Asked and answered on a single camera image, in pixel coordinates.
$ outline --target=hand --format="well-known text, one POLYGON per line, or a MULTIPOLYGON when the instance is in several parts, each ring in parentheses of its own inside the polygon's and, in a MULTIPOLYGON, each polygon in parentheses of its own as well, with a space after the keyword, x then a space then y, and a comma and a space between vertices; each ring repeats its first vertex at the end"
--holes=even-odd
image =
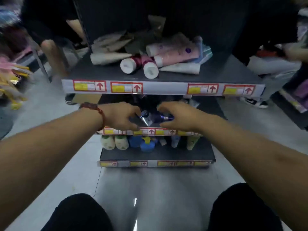
POLYGON ((102 104, 98 107, 104 112, 106 120, 105 125, 111 128, 125 131, 137 131, 139 127, 129 121, 129 117, 134 117, 135 114, 141 116, 140 108, 126 102, 102 104))
POLYGON ((162 128, 181 131, 198 132, 201 120, 204 115, 208 115, 181 101, 163 102, 157 110, 162 113, 171 113, 174 116, 173 121, 161 123, 162 128))

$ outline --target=blue bottle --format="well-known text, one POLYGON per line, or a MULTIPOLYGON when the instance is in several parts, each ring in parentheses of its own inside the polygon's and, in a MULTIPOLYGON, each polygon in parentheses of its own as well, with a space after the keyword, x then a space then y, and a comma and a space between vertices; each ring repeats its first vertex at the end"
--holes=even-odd
POLYGON ((128 142, 131 147, 140 147, 142 136, 129 136, 128 142))
POLYGON ((151 140, 149 136, 142 137, 144 141, 142 141, 140 148, 143 152, 152 152, 155 148, 155 143, 151 140))

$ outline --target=black pants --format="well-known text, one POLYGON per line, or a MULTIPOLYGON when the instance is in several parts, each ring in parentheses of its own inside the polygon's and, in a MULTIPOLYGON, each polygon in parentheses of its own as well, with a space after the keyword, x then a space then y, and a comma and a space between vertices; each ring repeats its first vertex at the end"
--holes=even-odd
MULTIPOLYGON (((42 231, 112 231, 104 209, 87 194, 64 199, 42 231)), ((224 191, 214 202, 208 231, 283 231, 280 219, 246 184, 224 191)))

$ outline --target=gray floor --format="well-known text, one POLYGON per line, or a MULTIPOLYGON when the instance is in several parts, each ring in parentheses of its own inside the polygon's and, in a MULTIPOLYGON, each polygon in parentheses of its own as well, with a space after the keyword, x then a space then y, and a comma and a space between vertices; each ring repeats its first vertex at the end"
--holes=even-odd
MULTIPOLYGON (((74 63, 74 57, 68 57, 74 63)), ((26 92, 29 100, 14 111, 9 136, 77 109, 65 103, 59 78, 50 84, 40 70, 35 78, 26 92)), ((308 154, 308 132, 272 102, 267 110, 235 98, 219 99, 219 103, 229 121, 308 154)), ((76 193, 93 196, 105 208, 115 231, 133 230, 136 223, 137 230, 205 230, 214 200, 229 186, 243 182, 216 149, 217 162, 208 169, 100 168, 96 164, 102 149, 99 138, 91 137, 7 230, 40 230, 60 201, 76 193)))

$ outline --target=pink package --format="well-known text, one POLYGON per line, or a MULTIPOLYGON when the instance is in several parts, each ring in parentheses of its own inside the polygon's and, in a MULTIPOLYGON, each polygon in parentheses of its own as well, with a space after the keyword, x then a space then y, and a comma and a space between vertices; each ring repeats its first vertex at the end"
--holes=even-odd
POLYGON ((297 87, 293 94, 302 99, 305 98, 308 95, 308 79, 303 81, 301 85, 297 87))
POLYGON ((199 55, 198 47, 192 43, 178 49, 170 50, 164 54, 159 54, 154 57, 154 60, 158 67, 163 67, 198 58, 199 55))

